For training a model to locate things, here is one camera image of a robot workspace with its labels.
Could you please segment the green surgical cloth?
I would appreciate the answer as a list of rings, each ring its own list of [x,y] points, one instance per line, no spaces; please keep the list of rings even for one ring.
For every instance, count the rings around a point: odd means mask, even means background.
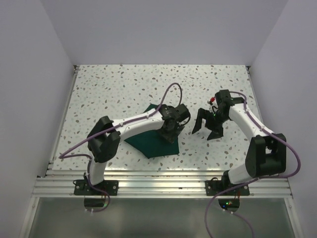
[[[120,128],[123,133],[121,138],[148,159],[179,153],[178,140],[171,144],[159,134],[164,123],[159,112],[161,107],[154,105],[138,117],[129,118]]]

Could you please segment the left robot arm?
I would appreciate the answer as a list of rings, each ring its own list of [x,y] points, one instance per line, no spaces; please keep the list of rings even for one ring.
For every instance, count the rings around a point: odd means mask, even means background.
[[[88,135],[93,159],[87,169],[86,190],[93,195],[102,191],[106,164],[116,156],[123,141],[147,158],[178,154],[178,136],[190,119],[184,104],[163,104],[126,119],[100,118]]]

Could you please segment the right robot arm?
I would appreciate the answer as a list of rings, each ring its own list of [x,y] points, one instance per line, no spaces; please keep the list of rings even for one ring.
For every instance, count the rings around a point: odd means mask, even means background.
[[[239,126],[249,142],[244,163],[225,171],[221,179],[209,180],[207,186],[211,190],[230,195],[240,184],[285,172],[285,136],[274,133],[255,117],[247,105],[245,95],[238,93],[237,97],[233,97],[231,91],[220,90],[208,104],[216,109],[198,109],[192,133],[204,126],[210,130],[208,140],[220,139],[223,137],[223,124],[230,120]]]

